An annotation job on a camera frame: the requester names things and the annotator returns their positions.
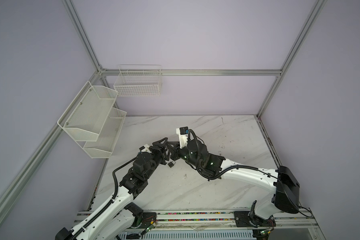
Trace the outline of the dark grey padlock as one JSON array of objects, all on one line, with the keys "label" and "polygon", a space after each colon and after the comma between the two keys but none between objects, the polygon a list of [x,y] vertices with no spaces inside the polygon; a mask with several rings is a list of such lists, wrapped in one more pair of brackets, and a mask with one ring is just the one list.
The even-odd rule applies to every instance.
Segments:
[{"label": "dark grey padlock", "polygon": [[176,164],[176,162],[174,162],[174,161],[168,162],[168,166],[170,168],[172,168],[175,164]]}]

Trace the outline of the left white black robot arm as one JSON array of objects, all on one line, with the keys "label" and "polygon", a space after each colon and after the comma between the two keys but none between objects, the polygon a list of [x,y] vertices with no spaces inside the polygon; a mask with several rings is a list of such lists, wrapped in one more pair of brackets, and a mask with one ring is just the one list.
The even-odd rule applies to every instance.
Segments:
[{"label": "left white black robot arm", "polygon": [[144,190],[157,167],[169,160],[168,138],[150,146],[144,145],[139,150],[135,158],[113,170],[114,193],[82,222],[70,230],[62,228],[56,234],[56,240],[96,239],[117,214]]}]

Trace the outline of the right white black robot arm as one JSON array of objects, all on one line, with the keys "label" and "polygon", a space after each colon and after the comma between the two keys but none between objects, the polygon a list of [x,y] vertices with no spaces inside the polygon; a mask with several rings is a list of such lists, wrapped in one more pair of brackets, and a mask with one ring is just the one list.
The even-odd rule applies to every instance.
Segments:
[{"label": "right white black robot arm", "polygon": [[184,160],[209,181],[235,180],[268,191],[268,195],[261,201],[253,201],[248,212],[249,222],[254,227],[268,223],[276,213],[298,214],[300,211],[300,184],[287,167],[260,169],[241,165],[210,154],[206,145],[200,141],[190,141],[186,146],[170,142],[167,146],[171,160]]}]

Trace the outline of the white mesh two-tier shelf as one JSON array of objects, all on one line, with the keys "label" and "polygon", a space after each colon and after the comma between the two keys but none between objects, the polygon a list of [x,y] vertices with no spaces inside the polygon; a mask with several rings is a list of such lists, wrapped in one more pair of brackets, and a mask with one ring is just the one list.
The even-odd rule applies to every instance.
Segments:
[{"label": "white mesh two-tier shelf", "polygon": [[112,156],[127,113],[116,108],[118,92],[86,82],[58,126],[92,159]]}]

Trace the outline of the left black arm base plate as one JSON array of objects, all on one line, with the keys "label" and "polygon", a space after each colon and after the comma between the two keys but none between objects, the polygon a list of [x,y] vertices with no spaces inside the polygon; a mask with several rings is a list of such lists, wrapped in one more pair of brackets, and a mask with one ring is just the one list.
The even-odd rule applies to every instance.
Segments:
[{"label": "left black arm base plate", "polygon": [[151,222],[157,221],[157,213],[154,212],[144,212],[138,217],[135,217],[135,220],[131,226],[132,229],[146,229],[151,225]]}]

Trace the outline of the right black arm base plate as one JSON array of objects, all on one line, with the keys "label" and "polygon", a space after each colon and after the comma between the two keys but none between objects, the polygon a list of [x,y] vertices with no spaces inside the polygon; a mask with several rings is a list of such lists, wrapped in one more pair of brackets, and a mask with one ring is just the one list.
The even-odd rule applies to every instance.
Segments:
[{"label": "right black arm base plate", "polygon": [[253,227],[253,228],[273,228],[276,225],[275,219],[271,216],[269,219],[264,220],[256,215],[252,215],[250,211],[235,211],[234,220],[236,227]]}]

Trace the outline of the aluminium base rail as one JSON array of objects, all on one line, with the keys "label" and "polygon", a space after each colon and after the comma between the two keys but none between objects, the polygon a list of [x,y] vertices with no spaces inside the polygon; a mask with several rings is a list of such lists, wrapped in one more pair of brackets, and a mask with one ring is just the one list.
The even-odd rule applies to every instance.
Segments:
[{"label": "aluminium base rail", "polygon": [[[206,231],[206,230],[219,230],[234,228],[236,223],[234,220],[234,212],[230,210],[209,210],[209,211],[177,211],[177,212],[165,212],[158,211],[157,221],[151,222],[156,230],[179,230],[179,231]],[[138,217],[144,213],[142,209],[136,206],[130,206],[122,210],[112,220],[110,224],[99,234],[96,239],[113,238],[117,234],[131,231],[143,231],[146,229],[132,229],[131,226]],[[80,212],[78,214],[78,224],[86,219],[93,212]],[[253,228],[242,227],[242,229],[255,230],[260,234],[268,234],[275,229],[309,229],[314,234],[321,232],[320,227],[314,217],[307,217],[306,212],[298,213],[297,216],[288,213],[276,213],[273,215],[276,225],[271,227]]]}]

